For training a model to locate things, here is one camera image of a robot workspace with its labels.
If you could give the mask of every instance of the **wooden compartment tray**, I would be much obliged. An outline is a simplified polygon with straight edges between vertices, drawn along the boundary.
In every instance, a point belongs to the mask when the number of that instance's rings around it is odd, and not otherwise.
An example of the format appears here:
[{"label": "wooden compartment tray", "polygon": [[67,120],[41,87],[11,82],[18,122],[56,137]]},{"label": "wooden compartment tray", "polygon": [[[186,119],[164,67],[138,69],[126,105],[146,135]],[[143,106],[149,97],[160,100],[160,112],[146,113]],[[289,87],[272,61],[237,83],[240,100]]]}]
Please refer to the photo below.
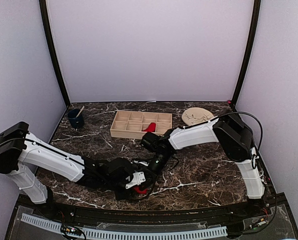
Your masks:
[{"label": "wooden compartment tray", "polygon": [[150,123],[155,123],[154,134],[162,136],[173,126],[171,113],[118,111],[110,128],[111,137],[141,139]]}]

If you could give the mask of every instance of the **white panel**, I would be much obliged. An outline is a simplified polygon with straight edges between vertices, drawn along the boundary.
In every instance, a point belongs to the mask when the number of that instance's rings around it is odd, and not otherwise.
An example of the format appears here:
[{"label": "white panel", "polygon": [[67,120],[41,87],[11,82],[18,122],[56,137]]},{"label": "white panel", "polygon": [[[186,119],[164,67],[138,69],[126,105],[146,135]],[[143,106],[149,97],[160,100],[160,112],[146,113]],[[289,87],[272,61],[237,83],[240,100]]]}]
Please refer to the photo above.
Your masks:
[{"label": "white panel", "polygon": [[[48,141],[65,104],[50,60],[37,0],[0,0],[0,133],[19,121]],[[0,174],[0,240],[19,194]]]},{"label": "white panel", "polygon": [[226,101],[253,0],[48,0],[72,102]]},{"label": "white panel", "polygon": [[298,0],[262,1],[237,108],[263,123],[261,155],[298,226]]}]

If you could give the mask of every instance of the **plate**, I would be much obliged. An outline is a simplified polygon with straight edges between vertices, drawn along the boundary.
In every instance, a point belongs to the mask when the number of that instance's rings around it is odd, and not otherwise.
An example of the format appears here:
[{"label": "plate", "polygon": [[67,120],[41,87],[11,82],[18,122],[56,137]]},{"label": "plate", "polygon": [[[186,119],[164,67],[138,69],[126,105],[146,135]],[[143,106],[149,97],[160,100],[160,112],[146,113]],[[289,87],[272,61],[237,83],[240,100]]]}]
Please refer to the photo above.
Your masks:
[{"label": "plate", "polygon": [[214,115],[204,108],[191,107],[183,112],[181,119],[185,124],[190,126],[208,121],[213,117]]}]

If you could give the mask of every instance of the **cup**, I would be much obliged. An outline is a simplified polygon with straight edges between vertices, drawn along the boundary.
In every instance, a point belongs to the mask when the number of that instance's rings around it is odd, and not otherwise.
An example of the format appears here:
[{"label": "cup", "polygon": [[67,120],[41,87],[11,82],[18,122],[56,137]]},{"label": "cup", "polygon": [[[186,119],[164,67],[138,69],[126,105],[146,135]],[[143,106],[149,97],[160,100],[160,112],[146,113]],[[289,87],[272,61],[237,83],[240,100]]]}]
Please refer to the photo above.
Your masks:
[{"label": "cup", "polygon": [[80,113],[80,115],[78,117],[76,117],[77,114],[79,113],[79,111],[80,111],[80,109],[76,108],[76,109],[68,112],[68,115],[67,115],[70,125],[74,129],[80,129],[85,124],[83,113]]}]

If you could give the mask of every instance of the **black metal pole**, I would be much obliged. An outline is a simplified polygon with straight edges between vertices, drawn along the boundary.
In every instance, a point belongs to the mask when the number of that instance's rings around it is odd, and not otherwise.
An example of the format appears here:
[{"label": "black metal pole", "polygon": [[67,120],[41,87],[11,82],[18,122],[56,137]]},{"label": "black metal pole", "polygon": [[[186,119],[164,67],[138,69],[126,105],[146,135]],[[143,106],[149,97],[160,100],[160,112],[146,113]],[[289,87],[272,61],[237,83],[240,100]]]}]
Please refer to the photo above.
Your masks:
[{"label": "black metal pole", "polygon": [[41,18],[42,18],[42,23],[43,23],[43,28],[44,28],[44,34],[45,38],[47,40],[48,48],[49,48],[49,53],[54,69],[55,76],[57,78],[59,88],[64,100],[64,103],[67,107],[70,105],[70,99],[66,90],[65,82],[63,79],[63,76],[60,71],[60,66],[56,54],[56,49],[54,45],[54,40],[53,36],[51,33],[51,28],[50,28],[50,22],[49,22],[49,17],[48,17],[48,9],[47,9],[47,3],[46,0],[39,0],[40,4],[40,12],[41,12]]},{"label": "black metal pole", "polygon": [[237,104],[237,101],[238,101],[238,98],[239,98],[239,95],[240,95],[240,92],[241,92],[241,89],[243,87],[244,80],[246,77],[246,72],[248,69],[248,64],[249,64],[250,56],[251,56],[254,41],[255,41],[255,35],[256,35],[259,12],[260,12],[260,5],[261,5],[261,0],[254,0],[247,45],[245,47],[245,52],[244,52],[244,56],[243,56],[243,61],[242,61],[238,81],[235,86],[235,90],[234,90],[232,100],[231,100],[231,104],[233,106],[235,106]]}]

